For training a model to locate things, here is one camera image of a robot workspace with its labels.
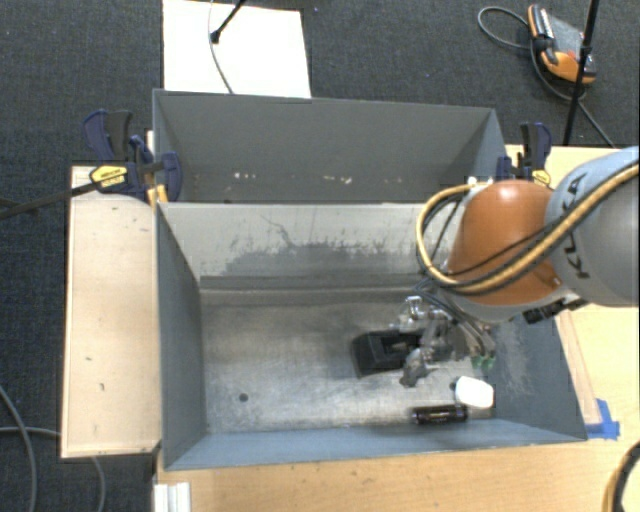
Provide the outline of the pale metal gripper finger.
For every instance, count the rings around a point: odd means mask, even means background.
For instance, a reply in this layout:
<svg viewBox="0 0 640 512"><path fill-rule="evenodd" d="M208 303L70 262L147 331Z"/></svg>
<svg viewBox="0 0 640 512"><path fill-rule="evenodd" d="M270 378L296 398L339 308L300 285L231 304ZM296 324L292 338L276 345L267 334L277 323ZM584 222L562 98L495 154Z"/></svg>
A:
<svg viewBox="0 0 640 512"><path fill-rule="evenodd" d="M426 310L420 296L408 296L400 307L397 328L401 332L423 330L426 325Z"/></svg>
<svg viewBox="0 0 640 512"><path fill-rule="evenodd" d="M425 354L421 348L416 348L406 357L399 382L405 388L414 388L419 380L430 373Z"/></svg>

